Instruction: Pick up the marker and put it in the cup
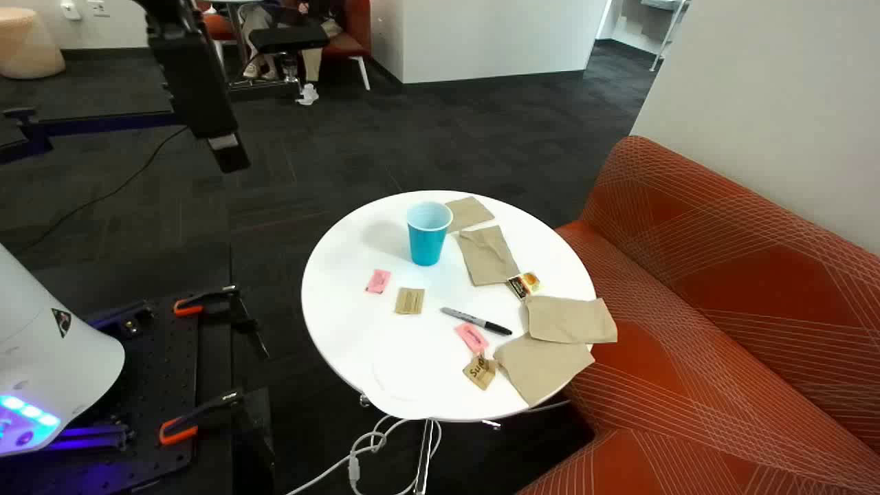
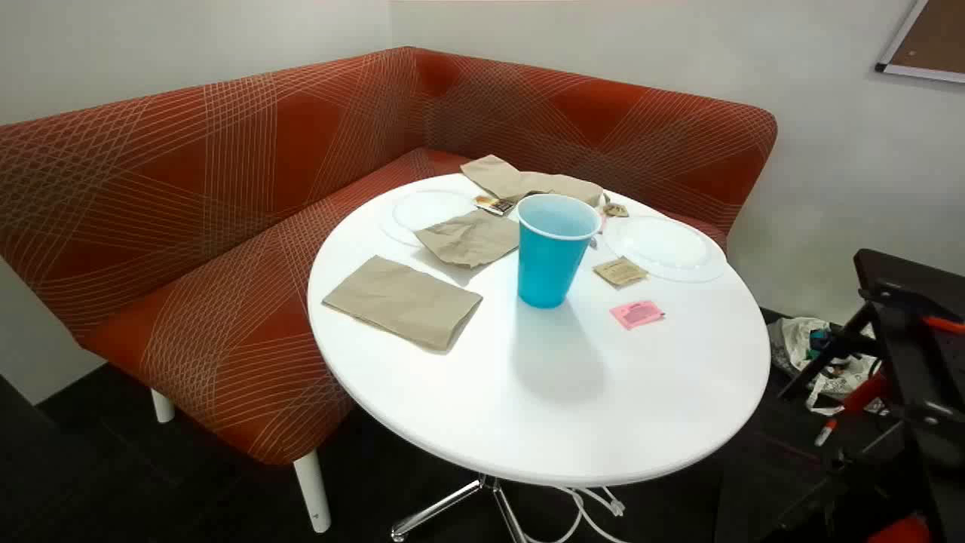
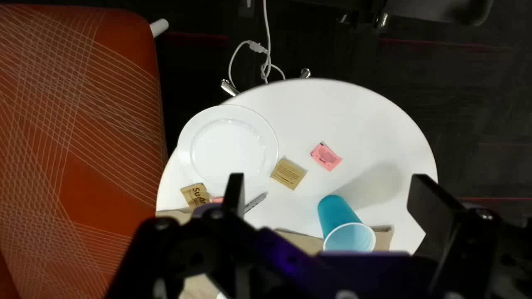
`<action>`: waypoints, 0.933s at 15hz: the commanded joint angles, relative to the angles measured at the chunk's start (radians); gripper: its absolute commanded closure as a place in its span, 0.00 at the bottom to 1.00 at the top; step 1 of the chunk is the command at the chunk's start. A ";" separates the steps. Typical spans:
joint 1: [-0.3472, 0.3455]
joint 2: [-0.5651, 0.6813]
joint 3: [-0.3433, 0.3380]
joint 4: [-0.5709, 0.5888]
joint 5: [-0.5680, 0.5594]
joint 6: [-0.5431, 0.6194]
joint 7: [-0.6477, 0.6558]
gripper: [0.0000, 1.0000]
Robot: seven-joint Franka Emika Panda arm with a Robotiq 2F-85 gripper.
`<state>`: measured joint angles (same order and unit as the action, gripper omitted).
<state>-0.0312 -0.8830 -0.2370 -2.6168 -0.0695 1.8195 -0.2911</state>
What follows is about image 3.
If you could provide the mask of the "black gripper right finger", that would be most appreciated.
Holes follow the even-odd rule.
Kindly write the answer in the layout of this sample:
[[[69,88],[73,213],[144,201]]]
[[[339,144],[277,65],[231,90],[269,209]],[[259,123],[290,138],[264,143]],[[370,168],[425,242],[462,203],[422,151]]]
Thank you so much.
[[[440,256],[452,236],[455,218],[463,204],[427,174],[413,174],[407,196],[407,211],[423,231],[417,254]]]

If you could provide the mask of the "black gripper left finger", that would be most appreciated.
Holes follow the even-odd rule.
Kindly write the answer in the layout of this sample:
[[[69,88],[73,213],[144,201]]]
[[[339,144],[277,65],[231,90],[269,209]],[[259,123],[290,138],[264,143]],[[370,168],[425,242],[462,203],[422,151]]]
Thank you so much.
[[[231,173],[221,208],[231,214],[241,216],[244,213],[244,174]]]

